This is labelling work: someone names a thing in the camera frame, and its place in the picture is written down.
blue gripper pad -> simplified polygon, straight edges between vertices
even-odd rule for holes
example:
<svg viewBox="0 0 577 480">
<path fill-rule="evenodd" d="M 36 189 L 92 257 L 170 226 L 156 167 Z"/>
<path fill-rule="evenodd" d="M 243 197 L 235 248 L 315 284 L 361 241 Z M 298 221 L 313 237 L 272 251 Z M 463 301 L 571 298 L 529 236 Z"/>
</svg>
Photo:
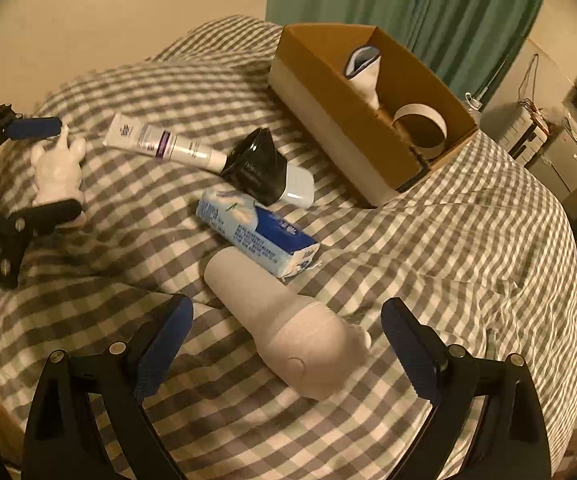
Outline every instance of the blue gripper pad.
<svg viewBox="0 0 577 480">
<path fill-rule="evenodd" d="M 383 332 L 415 392 L 436 405 L 441 399 L 442 374 L 448 366 L 446 346 L 399 298 L 383 304 L 381 318 Z"/>
<path fill-rule="evenodd" d="M 193 324 L 193 302 L 180 296 L 137 365 L 133 395 L 140 404 L 157 393 Z"/>
<path fill-rule="evenodd" d="M 61 131 L 62 120 L 59 117 L 36 117 L 15 119 L 6 128 L 6 136 L 12 140 L 47 139 L 58 136 Z"/>
</svg>

purple stripe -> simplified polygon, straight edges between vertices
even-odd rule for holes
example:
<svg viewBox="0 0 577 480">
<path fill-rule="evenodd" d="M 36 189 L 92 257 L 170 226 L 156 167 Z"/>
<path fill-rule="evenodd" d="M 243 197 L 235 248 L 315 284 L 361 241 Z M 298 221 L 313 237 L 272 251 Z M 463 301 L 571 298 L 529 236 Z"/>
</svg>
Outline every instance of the purple stripe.
<svg viewBox="0 0 577 480">
<path fill-rule="evenodd" d="M 155 158 L 164 158 L 164 152 L 166 151 L 166 145 L 168 144 L 168 140 L 171 138 L 171 133 L 167 132 L 166 130 L 162 134 L 162 138 L 160 139 L 160 145 L 157 146 L 157 153 L 155 153 Z"/>
</svg>

metal screw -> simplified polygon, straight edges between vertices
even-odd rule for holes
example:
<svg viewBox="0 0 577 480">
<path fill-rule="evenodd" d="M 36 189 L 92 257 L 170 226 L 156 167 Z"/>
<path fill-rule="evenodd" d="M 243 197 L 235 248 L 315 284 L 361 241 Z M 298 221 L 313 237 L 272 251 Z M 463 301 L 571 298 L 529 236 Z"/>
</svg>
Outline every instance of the metal screw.
<svg viewBox="0 0 577 480">
<path fill-rule="evenodd" d="M 113 355 L 120 355 L 124 350 L 126 350 L 126 343 L 122 341 L 115 341 L 108 347 L 108 351 Z"/>
<path fill-rule="evenodd" d="M 515 366 L 524 366 L 524 358 L 521 357 L 519 354 L 511 354 L 510 355 L 510 362 L 513 363 Z"/>
<path fill-rule="evenodd" d="M 453 357 L 464 357 L 466 355 L 466 349 L 461 345 L 450 345 L 448 352 Z"/>
<path fill-rule="evenodd" d="M 0 270 L 2 274 L 7 276 L 9 272 L 11 272 L 11 263 L 6 258 L 0 262 Z"/>
<path fill-rule="evenodd" d="M 64 352 L 61 350 L 55 350 L 51 352 L 51 355 L 48 356 L 52 363 L 59 363 L 64 358 Z"/>
</svg>

bed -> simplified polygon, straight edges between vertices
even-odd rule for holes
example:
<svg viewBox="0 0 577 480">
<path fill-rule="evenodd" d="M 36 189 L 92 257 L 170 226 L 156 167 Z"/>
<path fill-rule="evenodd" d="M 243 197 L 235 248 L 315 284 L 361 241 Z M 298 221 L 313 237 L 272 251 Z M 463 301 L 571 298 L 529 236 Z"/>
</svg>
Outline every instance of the bed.
<svg viewBox="0 0 577 480">
<path fill-rule="evenodd" d="M 478 357 L 524 355 L 545 417 L 553 470 L 577 412 L 577 256 L 555 198 L 479 132 L 451 163 L 387 206 L 363 209 L 329 160 L 278 104 L 267 75 L 281 27 L 244 16 L 192 31 L 156 56 L 91 73 L 49 95 L 85 137 L 88 223 L 28 248 L 15 290 L 0 290 L 0 398 L 23 428 L 54 349 L 80 355 L 127 340 L 173 292 L 195 319 L 169 378 L 144 408 L 189 479 L 380 479 L 430 410 L 382 333 L 399 296 L 447 344 Z M 194 215 L 219 177 L 104 148 L 116 111 L 228 150 L 269 126 L 280 151 L 315 175 L 309 210 L 273 209 L 321 241 L 319 266 L 291 279 L 373 338 L 369 362 L 316 402 L 291 390 L 202 281 L 225 240 Z M 27 141 L 0 158 L 0 211 L 31 204 Z M 101 405 L 98 425 L 118 472 L 129 466 Z M 444 469 L 459 468 L 477 404 Z"/>
</svg>

white tube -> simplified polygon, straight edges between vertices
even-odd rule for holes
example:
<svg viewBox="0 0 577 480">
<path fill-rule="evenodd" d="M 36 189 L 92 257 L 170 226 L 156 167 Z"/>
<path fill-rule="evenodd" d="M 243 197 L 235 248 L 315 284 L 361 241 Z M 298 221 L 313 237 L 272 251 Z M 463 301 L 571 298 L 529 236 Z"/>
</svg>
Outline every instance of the white tube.
<svg viewBox="0 0 577 480">
<path fill-rule="evenodd" d="M 226 164 L 226 154 L 195 140 L 173 135 L 159 126 L 118 112 L 104 137 L 104 146 L 142 153 L 163 160 L 174 160 L 189 166 L 219 173 Z"/>
<path fill-rule="evenodd" d="M 268 368 L 300 395 L 324 400 L 366 362 L 365 330 L 295 294 L 235 247 L 210 259 L 204 279 L 251 333 Z"/>
</svg>

